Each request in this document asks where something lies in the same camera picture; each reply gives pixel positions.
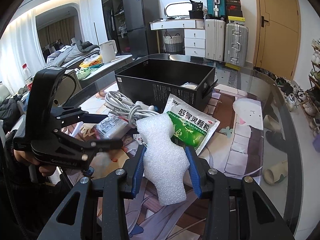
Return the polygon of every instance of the white kettle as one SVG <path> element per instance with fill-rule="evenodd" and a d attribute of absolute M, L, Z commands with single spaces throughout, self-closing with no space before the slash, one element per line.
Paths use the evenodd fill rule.
<path fill-rule="evenodd" d="M 118 50 L 114 40 L 103 42 L 99 46 L 103 63 L 108 63 L 116 59 Z"/>

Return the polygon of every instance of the white dresser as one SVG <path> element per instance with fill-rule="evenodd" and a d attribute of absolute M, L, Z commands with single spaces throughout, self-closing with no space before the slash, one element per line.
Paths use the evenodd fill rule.
<path fill-rule="evenodd" d="M 205 56 L 205 30 L 202 29 L 203 27 L 204 20 L 200 19 L 180 19 L 150 23 L 151 30 L 157 32 L 158 53 L 160 53 L 158 30 L 184 29 L 185 54 L 197 57 Z"/>
<path fill-rule="evenodd" d="M 205 57 L 205 30 L 184 29 L 184 46 L 186 55 Z"/>

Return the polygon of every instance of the white foam packing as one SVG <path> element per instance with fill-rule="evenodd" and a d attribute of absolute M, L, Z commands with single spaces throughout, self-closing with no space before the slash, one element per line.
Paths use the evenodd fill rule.
<path fill-rule="evenodd" d="M 143 156 L 144 175 L 156 186 L 160 205 L 186 200 L 182 180 L 189 161 L 184 149 L 170 140 L 174 127 L 168 114 L 137 120 L 137 129 L 148 145 Z"/>

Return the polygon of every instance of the wooden door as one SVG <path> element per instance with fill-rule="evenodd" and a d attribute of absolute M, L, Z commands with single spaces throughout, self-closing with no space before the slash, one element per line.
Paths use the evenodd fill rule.
<path fill-rule="evenodd" d="M 255 65 L 291 79 L 300 42 L 297 0 L 259 1 L 260 37 Z"/>

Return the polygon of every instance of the blue gripper pad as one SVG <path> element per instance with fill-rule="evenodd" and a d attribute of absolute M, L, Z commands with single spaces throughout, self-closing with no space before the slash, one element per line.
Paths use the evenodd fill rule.
<path fill-rule="evenodd" d="M 196 163 L 192 157 L 189 147 L 185 148 L 186 156 L 189 160 L 189 174 L 192 182 L 193 191 L 196 193 L 197 197 L 200 198 L 202 195 L 202 190 L 200 186 L 200 175 L 196 167 Z"/>
<path fill-rule="evenodd" d="M 141 181 L 142 181 L 142 176 L 143 176 L 143 172 L 144 172 L 144 168 L 143 168 L 143 155 L 146 152 L 146 147 L 144 146 L 142 151 L 141 151 L 141 155 L 139 157 L 138 163 L 137 163 L 137 167 L 134 171 L 133 174 L 133 178 L 132 178 L 132 190 L 131 190 L 131 194 L 133 197 L 136 197 L 136 195 L 139 193 L 140 190 L 140 186 L 141 186 Z"/>

